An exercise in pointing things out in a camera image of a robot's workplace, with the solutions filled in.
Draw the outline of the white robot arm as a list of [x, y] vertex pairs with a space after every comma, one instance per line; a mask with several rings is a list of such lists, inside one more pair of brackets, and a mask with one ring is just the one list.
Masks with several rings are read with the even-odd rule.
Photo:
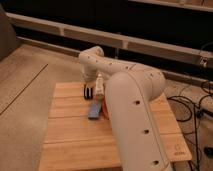
[[153, 67], [106, 57], [101, 47], [82, 51], [86, 80], [109, 75], [105, 101], [123, 171], [173, 171], [150, 102], [165, 89], [163, 73]]

